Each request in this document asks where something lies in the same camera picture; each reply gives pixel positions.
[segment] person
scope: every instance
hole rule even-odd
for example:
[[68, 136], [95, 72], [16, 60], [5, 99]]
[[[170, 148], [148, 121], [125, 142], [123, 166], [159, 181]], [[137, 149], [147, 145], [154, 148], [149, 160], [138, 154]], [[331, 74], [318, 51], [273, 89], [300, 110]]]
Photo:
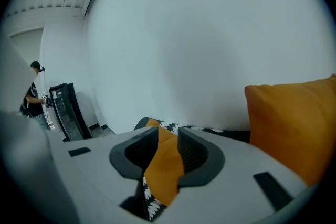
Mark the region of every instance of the person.
[[[30, 64], [30, 67], [35, 71], [36, 75], [40, 72], [45, 71], [39, 62], [35, 61]], [[42, 105], [46, 104], [45, 99], [38, 98], [35, 84], [32, 83], [27, 91], [25, 98], [23, 99], [23, 104], [21, 105], [21, 113], [25, 116], [37, 121], [42, 129], [50, 130], [46, 117], [44, 116]]]

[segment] black t-shirt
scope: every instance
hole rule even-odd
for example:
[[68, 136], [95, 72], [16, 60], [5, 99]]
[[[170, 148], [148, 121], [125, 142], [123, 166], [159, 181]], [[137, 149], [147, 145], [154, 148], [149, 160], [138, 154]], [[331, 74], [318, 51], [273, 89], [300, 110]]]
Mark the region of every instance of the black t-shirt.
[[[34, 83], [32, 83], [32, 85], [29, 87], [29, 90], [27, 91], [27, 95], [30, 95], [31, 97], [34, 97], [34, 98], [38, 98], [36, 87], [35, 87]], [[36, 116], [39, 116], [43, 113], [42, 104], [31, 104], [30, 103], [28, 105], [26, 97], [23, 100], [23, 104], [24, 104], [25, 107], [28, 106], [28, 111], [29, 111], [29, 114], [30, 114], [29, 116], [36, 117]]]

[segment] orange cushion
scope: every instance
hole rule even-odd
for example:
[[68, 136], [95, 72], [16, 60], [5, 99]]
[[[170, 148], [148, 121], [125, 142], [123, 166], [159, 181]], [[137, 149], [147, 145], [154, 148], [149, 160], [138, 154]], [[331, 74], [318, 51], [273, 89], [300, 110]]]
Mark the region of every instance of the orange cushion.
[[250, 143], [318, 183], [336, 143], [336, 75], [296, 84], [245, 87]]
[[183, 163], [177, 150], [177, 136], [150, 119], [146, 127], [159, 129], [158, 149], [145, 171], [148, 189], [162, 204], [169, 206], [177, 192], [178, 179], [184, 175]]

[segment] black display refrigerator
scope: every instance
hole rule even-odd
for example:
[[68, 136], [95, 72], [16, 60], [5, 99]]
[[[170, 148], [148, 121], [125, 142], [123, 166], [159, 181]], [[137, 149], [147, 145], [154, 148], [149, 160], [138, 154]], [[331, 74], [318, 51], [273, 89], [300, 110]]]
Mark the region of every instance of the black display refrigerator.
[[73, 83], [63, 83], [49, 89], [57, 120], [66, 136], [65, 141], [92, 138], [80, 113]]

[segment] person's arm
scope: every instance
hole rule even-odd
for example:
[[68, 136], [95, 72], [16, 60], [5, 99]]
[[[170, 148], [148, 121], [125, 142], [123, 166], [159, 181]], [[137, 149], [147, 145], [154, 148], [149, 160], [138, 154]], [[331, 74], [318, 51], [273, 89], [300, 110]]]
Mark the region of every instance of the person's arm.
[[26, 95], [26, 99], [29, 104], [44, 104], [44, 99], [34, 98], [29, 94]]

